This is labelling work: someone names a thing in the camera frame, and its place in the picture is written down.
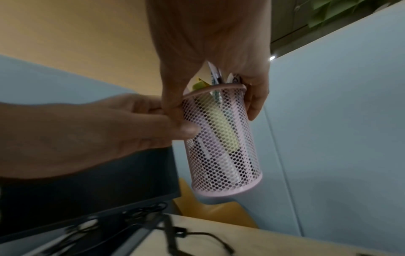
desk surface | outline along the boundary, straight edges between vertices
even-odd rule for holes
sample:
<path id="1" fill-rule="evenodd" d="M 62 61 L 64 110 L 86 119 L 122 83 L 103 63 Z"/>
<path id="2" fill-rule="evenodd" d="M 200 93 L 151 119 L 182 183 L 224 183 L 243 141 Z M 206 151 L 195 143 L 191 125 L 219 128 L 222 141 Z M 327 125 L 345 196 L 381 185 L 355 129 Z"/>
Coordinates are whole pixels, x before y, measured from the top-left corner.
<path id="1" fill-rule="evenodd" d="M 391 255 L 219 222 L 175 215 L 172 218 L 174 225 L 185 227 L 191 232 L 209 232 L 217 235 L 232 246 L 238 256 L 355 256 L 357 253 L 369 256 Z M 191 235 L 186 238 L 178 238 L 177 241 L 180 250 L 195 256 L 227 255 L 222 245 L 208 236 Z M 168 255 L 163 231 L 153 231 L 131 254 L 131 256 L 143 255 Z"/>

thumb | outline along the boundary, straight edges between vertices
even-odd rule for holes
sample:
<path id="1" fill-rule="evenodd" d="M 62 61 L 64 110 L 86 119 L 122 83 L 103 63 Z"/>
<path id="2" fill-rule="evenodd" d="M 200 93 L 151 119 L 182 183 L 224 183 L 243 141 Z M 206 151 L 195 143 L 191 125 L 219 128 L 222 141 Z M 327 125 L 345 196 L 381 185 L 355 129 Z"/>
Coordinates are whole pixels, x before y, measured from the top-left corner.
<path id="1" fill-rule="evenodd" d="M 161 139 L 187 140 L 194 138 L 200 127 L 192 122 L 177 122 L 167 115 L 125 113 L 127 120 L 116 130 L 122 140 Z"/>

hand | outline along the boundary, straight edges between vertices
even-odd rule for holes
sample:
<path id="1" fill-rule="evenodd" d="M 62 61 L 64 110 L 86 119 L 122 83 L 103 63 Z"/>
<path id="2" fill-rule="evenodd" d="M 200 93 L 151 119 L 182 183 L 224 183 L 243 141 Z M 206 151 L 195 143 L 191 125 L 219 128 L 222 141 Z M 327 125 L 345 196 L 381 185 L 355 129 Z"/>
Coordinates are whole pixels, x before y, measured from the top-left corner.
<path id="1" fill-rule="evenodd" d="M 83 105 L 0 104 L 0 177 L 77 172 L 194 137 L 199 127 L 162 115 L 160 99 L 123 94 Z"/>
<path id="2" fill-rule="evenodd" d="M 169 116 L 183 119 L 183 91 L 205 60 L 239 74 L 249 120 L 259 114 L 269 94 L 270 0 L 147 0 L 146 9 Z"/>

pink rim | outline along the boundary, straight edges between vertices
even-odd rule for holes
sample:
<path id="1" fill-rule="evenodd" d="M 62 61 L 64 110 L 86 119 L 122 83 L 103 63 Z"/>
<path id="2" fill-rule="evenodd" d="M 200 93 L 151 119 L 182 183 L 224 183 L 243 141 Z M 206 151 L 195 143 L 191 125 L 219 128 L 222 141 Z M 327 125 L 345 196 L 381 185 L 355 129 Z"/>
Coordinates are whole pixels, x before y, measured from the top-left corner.
<path id="1" fill-rule="evenodd" d="M 246 192 L 246 191 L 252 189 L 257 184 L 259 184 L 259 182 L 262 180 L 262 178 L 263 178 L 263 173 L 260 173 L 260 176 L 257 177 L 256 180 L 249 183 L 248 185 L 245 185 L 245 186 L 240 187 L 238 189 L 230 189 L 228 191 L 223 191 L 223 192 L 207 192 L 207 191 L 197 190 L 197 189 L 194 189 L 194 188 L 193 188 L 193 190 L 197 194 L 200 194 L 200 195 L 205 196 L 205 197 L 228 197 L 228 196 L 233 196 L 233 195 L 236 195 L 236 194 L 240 194 L 240 193 L 243 193 L 243 192 Z"/>
<path id="2" fill-rule="evenodd" d="M 223 90 L 223 89 L 243 89 L 246 90 L 246 86 L 244 86 L 243 84 L 219 84 L 219 85 L 212 85 L 212 86 L 208 86 L 196 91 L 192 91 L 186 95 L 183 96 L 183 99 L 189 99 L 195 96 L 198 96 L 200 94 L 204 94 L 210 91 L 216 91 L 216 90 Z"/>

pen holder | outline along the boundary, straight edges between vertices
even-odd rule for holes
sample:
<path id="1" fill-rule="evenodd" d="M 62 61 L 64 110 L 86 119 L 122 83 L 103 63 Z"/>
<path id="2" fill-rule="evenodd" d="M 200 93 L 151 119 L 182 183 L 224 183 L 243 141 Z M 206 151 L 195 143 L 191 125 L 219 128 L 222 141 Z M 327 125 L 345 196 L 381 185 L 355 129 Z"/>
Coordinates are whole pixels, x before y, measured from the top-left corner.
<path id="1" fill-rule="evenodd" d="M 246 115 L 242 84 L 221 84 L 183 97 L 184 118 L 201 127 L 185 141 L 192 188 L 206 197 L 223 197 L 256 186 L 262 172 Z"/>

